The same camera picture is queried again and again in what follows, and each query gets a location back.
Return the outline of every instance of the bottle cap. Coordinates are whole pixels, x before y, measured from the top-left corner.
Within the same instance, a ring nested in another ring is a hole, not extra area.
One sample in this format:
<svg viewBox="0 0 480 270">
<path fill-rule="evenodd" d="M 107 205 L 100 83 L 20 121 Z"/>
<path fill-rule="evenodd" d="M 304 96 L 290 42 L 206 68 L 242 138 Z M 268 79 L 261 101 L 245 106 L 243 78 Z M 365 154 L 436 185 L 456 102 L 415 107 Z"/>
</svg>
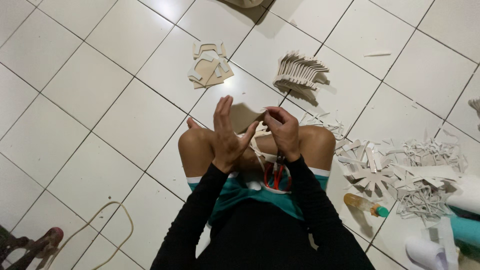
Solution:
<svg viewBox="0 0 480 270">
<path fill-rule="evenodd" d="M 388 209 L 383 206 L 377 207 L 377 209 L 375 209 L 375 212 L 377 213 L 377 215 L 381 217 L 384 217 L 384 218 L 388 217 Z"/>
</svg>

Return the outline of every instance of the white cable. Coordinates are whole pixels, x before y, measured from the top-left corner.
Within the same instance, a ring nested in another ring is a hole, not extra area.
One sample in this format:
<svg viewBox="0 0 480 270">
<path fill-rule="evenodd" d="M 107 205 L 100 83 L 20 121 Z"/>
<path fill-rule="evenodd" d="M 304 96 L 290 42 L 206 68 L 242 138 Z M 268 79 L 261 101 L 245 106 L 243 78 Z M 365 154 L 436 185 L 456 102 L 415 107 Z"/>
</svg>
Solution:
<svg viewBox="0 0 480 270">
<path fill-rule="evenodd" d="M 60 253 L 60 251 L 63 249 L 63 247 L 68 243 L 68 241 L 70 241 L 70 239 L 72 239 L 72 237 L 74 237 L 77 233 L 79 233 L 81 230 L 85 229 L 92 221 L 93 219 L 107 206 L 111 205 L 112 203 L 118 203 L 120 204 L 122 207 L 123 207 L 123 210 L 125 210 L 125 214 L 127 214 L 127 217 L 128 219 L 130 220 L 130 225 L 132 226 L 132 229 L 130 230 L 130 234 L 127 236 L 127 238 L 125 238 L 125 240 L 123 240 L 123 242 L 117 247 L 117 249 L 115 250 L 115 252 L 112 254 L 112 256 L 110 256 L 110 258 L 108 258 L 108 260 L 106 260 L 105 262 L 99 264 L 98 266 L 94 267 L 92 270 L 96 270 L 96 269 L 99 269 L 100 267 L 102 267 L 103 265 L 105 265 L 106 263 L 108 263 L 112 258 L 113 256 L 115 256 L 115 254 L 117 253 L 117 251 L 120 249 L 120 247 L 130 238 L 130 236 L 132 235 L 133 233 L 133 221 L 132 221 L 132 218 L 130 217 L 130 215 L 128 214 L 128 211 L 127 209 L 123 206 L 123 204 L 121 202 L 118 202 L 118 201 L 111 201 L 111 202 L 108 202 L 106 205 L 104 205 L 102 208 L 100 208 L 100 210 L 87 222 L 87 224 L 85 224 L 82 228 L 80 228 L 78 231 L 76 231 L 74 234 L 72 234 L 64 243 L 63 245 L 61 245 L 61 247 L 57 250 L 57 252 L 55 252 L 55 254 L 53 255 L 52 257 L 52 260 L 50 260 L 47 264 L 47 267 L 45 268 L 46 270 L 48 270 L 50 268 L 50 266 L 52 265 L 53 263 L 53 260 L 55 260 L 55 258 L 57 257 L 57 255 Z"/>
</svg>

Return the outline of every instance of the plastic bottle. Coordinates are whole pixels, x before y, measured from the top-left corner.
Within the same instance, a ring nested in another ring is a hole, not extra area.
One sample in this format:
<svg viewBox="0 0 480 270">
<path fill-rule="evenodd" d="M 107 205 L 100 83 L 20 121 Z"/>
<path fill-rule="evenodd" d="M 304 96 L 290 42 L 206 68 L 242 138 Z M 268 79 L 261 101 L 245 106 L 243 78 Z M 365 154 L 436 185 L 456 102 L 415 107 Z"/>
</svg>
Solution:
<svg viewBox="0 0 480 270">
<path fill-rule="evenodd" d="M 371 201 L 355 194 L 345 194 L 345 196 L 343 196 L 343 201 L 346 205 L 355 206 L 362 211 L 370 212 L 372 216 L 388 217 L 387 208 L 380 206 L 378 203 L 372 203 Z"/>
</svg>

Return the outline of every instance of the knee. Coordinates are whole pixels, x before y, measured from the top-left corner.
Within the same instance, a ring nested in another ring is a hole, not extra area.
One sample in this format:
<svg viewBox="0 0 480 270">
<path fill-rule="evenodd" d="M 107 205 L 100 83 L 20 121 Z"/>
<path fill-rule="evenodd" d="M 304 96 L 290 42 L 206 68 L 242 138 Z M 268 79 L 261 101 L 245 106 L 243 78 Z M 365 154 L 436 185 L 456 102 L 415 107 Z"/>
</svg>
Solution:
<svg viewBox="0 0 480 270">
<path fill-rule="evenodd" d="M 195 128 L 185 131 L 179 139 L 179 150 L 188 149 L 193 145 L 208 143 L 208 132 L 206 128 Z"/>
<path fill-rule="evenodd" d="M 321 126 L 302 126 L 300 139 L 306 139 L 310 144 L 318 146 L 321 149 L 335 150 L 335 136 L 328 129 Z"/>
</svg>

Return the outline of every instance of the black long sleeve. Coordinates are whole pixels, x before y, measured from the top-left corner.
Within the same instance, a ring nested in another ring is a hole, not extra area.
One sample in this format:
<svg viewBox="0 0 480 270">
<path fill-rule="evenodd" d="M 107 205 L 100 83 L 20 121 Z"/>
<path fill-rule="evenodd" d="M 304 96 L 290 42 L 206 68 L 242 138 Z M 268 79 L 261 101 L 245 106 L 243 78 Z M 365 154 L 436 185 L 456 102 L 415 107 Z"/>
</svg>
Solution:
<svg viewBox="0 0 480 270">
<path fill-rule="evenodd" d="M 325 269 L 373 269 L 351 232 L 342 225 L 332 202 L 301 156 L 286 162 L 295 196 Z"/>
<path fill-rule="evenodd" d="M 150 269 L 188 269 L 192 265 L 196 245 L 227 177 L 210 164 L 172 222 Z"/>
<path fill-rule="evenodd" d="M 200 235 L 228 177 L 211 164 L 173 221 L 151 270 L 374 269 L 303 157 L 286 165 L 305 222 L 271 203 L 244 200 L 213 224 L 210 245 L 195 259 Z"/>
</svg>

